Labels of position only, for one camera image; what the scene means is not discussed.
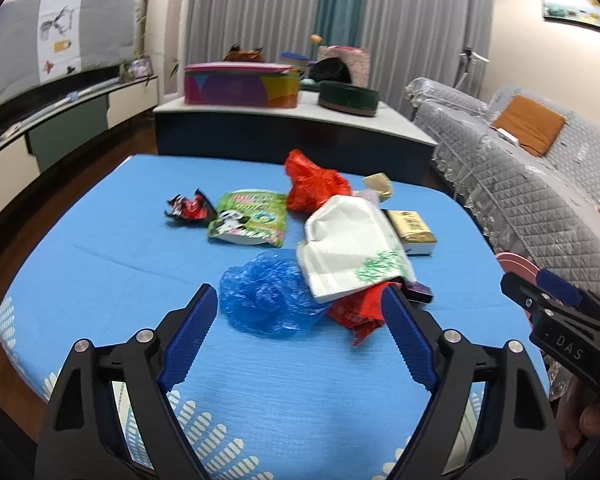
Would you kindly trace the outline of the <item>right hand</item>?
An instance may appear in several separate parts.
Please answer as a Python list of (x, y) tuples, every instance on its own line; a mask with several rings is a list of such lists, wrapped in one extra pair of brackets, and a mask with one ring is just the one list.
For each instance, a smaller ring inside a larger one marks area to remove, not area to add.
[(555, 418), (567, 469), (573, 465), (576, 448), (583, 438), (600, 438), (600, 403), (586, 404), (585, 390), (585, 385), (572, 376)]

